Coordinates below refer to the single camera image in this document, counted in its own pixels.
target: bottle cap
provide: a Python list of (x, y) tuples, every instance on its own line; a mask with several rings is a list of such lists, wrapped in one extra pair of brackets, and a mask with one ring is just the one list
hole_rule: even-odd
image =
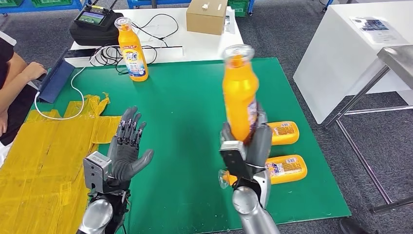
[(228, 183), (228, 172), (224, 171), (224, 170), (219, 170), (218, 171), (218, 181), (220, 183), (220, 187), (222, 189), (225, 189), (226, 187), (228, 187), (229, 183)]
[(128, 17), (119, 17), (115, 20), (115, 26), (119, 31), (131, 30), (132, 20)]
[(232, 45), (223, 52), (223, 59), (231, 67), (241, 67), (254, 57), (254, 49), (249, 45)]

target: white cable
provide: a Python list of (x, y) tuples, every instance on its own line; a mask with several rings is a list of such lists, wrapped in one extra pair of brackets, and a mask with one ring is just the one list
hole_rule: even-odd
[[(100, 48), (100, 49), (99, 49), (98, 51), (96, 51), (96, 53), (91, 57), (91, 59), (89, 60), (89, 63), (91, 63), (92, 60), (93, 60), (94, 58), (96, 58), (96, 56), (99, 54), (99, 52), (100, 52), (101, 50), (106, 49), (106, 48), (109, 48), (109, 47), (119, 47), (119, 45), (109, 45), (109, 46), (104, 46), (104, 47)], [(77, 77), (77, 75), (79, 75), (81, 72), (83, 72), (83, 70), (85, 70), (86, 67), (87, 67), (87, 66), (84, 66), (78, 73), (76, 73), (76, 74), (72, 77), (72, 80), (70, 81), (70, 86), (71, 86), (74, 90), (78, 91), (79, 94), (80, 94), (80, 96), (82, 97), (82, 107), (80, 108), (79, 112), (78, 112), (76, 115), (74, 115), (74, 116), (72, 116), (72, 117), (68, 117), (68, 118), (54, 118), (54, 117), (50, 117), (50, 116), (47, 116), (47, 115), (43, 114), (43, 113), (38, 109), (38, 104), (37, 104), (37, 101), (36, 101), (37, 98), (38, 98), (38, 96), (40, 95), (40, 91), (38, 91), (38, 92), (36, 93), (36, 95), (35, 95), (35, 101), (34, 101), (34, 103), (35, 103), (35, 108), (36, 108), (36, 110), (39, 112), (39, 114), (40, 114), (41, 116), (43, 116), (43, 117), (45, 117), (45, 118), (49, 118), (49, 119), (54, 119), (54, 120), (68, 120), (68, 119), (72, 119), (72, 118), (75, 118), (75, 117), (77, 117), (78, 115), (80, 115), (80, 113), (83, 111), (83, 107), (85, 106), (85, 98), (84, 98), (84, 96), (83, 96), (83, 93), (82, 93), (80, 90), (78, 90), (76, 87), (73, 86), (73, 80)]]

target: display screen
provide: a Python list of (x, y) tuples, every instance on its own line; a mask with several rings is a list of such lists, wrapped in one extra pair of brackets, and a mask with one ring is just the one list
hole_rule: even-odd
[(100, 24), (100, 22), (102, 21), (104, 17), (105, 17), (104, 15), (90, 13), (90, 12), (85, 11), (82, 13), (82, 15), (77, 20), (83, 21), (86, 23)]

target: white table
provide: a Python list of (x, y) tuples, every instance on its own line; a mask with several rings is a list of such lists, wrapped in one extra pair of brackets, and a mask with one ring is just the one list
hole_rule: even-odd
[[(222, 51), (234, 44), (243, 44), (240, 31), (235, 21), (235, 12), (227, 7), (227, 15), (230, 16), (233, 24), (233, 33), (224, 32), (221, 36), (194, 33), (187, 31), (186, 11), (187, 8), (158, 8), (158, 9), (133, 9), (133, 10), (115, 10), (122, 13), (125, 17), (130, 18), (138, 25), (146, 24), (156, 14), (168, 14), (176, 19), (179, 25), (178, 31), (166, 38), (168, 46), (178, 46), (178, 48), (158, 49), (156, 63), (160, 62), (177, 62), (177, 61), (199, 61), (199, 60), (217, 60), (222, 59)], [(167, 16), (157, 16), (152, 22), (145, 27), (145, 31), (157, 37), (163, 37), (173, 32), (176, 28), (175, 22)], [(151, 38), (151, 36), (137, 31), (137, 35), (142, 45), (153, 47), (162, 47), (161, 41)], [(71, 50), (98, 48), (91, 46), (80, 46), (73, 43)], [(149, 62), (154, 56), (152, 49), (144, 50), (146, 60)], [(75, 67), (90, 66), (89, 58), (69, 58), (66, 59)]]
[[(413, 44), (413, 1), (331, 5), (322, 19), (295, 74), (317, 123), (322, 123), (347, 95), (355, 95), (382, 68), (377, 53), (383, 46), (372, 44), (350, 17), (383, 17)], [(408, 103), (412, 90), (390, 71), (368, 93), (400, 91)]]

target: paper sheet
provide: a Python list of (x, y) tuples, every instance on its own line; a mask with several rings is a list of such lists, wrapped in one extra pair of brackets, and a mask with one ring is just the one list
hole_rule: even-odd
[(372, 44), (408, 43), (384, 18), (350, 17), (350, 19)]

